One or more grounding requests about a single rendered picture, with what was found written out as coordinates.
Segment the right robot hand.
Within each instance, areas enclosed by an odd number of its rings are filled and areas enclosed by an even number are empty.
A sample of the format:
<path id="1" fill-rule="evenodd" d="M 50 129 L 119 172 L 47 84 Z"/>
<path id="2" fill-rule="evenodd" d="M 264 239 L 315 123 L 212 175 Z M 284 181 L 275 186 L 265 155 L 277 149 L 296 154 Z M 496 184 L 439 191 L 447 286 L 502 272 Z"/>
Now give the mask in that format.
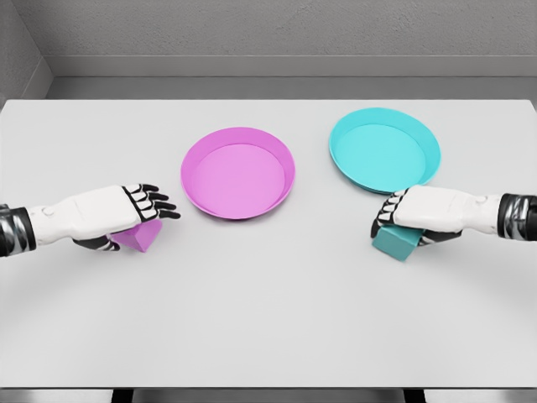
<path id="1" fill-rule="evenodd" d="M 373 220 L 370 237 L 385 226 L 422 231 L 419 246 L 459 238 L 464 227 L 463 207 L 471 195 L 433 186 L 411 186 L 392 193 Z"/>

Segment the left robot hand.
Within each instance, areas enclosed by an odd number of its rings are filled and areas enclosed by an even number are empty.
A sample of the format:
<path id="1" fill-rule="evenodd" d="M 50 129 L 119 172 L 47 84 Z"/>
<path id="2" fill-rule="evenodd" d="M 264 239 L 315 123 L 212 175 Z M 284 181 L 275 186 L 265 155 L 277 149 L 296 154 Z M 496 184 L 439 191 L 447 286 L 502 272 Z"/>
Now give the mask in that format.
<path id="1" fill-rule="evenodd" d="M 76 208 L 70 237 L 76 245 L 96 251 L 118 251 L 120 245 L 111 239 L 114 233 L 157 219 L 181 218 L 169 197 L 150 184 L 107 186 L 70 201 Z"/>

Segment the teal block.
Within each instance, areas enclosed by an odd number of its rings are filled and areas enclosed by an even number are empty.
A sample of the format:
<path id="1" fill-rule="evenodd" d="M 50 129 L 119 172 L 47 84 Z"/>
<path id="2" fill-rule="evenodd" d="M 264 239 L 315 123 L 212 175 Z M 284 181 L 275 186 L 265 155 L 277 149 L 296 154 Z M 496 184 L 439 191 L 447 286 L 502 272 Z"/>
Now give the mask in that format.
<path id="1" fill-rule="evenodd" d="M 396 260 L 405 261 L 418 247 L 423 232 L 418 228 L 384 225 L 373 238 L 373 247 Z"/>

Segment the pink block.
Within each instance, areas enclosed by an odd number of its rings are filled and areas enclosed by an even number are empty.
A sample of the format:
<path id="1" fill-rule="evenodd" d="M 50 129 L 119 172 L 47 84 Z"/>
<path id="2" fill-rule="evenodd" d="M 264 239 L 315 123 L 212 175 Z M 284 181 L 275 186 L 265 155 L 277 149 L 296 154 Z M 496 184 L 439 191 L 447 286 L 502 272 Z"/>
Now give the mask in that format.
<path id="1" fill-rule="evenodd" d="M 145 253 L 158 237 L 163 223 L 159 220 L 142 222 L 139 225 L 119 233 L 113 233 L 111 239 L 122 246 Z"/>

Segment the cyan plate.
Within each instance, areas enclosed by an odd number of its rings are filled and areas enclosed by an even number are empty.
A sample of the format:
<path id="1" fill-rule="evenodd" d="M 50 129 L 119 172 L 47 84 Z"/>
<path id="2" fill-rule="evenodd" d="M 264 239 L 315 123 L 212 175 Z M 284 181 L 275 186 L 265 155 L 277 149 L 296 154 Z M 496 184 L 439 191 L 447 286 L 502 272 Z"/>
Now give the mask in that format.
<path id="1" fill-rule="evenodd" d="M 348 113 L 332 129 L 328 147 L 348 180 L 380 194 L 424 185 L 441 165 L 433 132 L 417 118 L 385 107 Z"/>

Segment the pink plate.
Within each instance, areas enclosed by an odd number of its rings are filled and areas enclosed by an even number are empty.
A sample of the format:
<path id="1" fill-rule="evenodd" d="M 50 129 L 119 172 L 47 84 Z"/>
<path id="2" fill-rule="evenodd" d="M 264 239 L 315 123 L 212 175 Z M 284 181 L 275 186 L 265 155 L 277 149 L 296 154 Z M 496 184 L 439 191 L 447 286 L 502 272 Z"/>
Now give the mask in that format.
<path id="1" fill-rule="evenodd" d="M 295 159 L 280 139 L 257 128 L 232 127 L 207 134 L 188 150 L 180 180 L 203 212 L 243 220 L 281 204 L 295 172 Z"/>

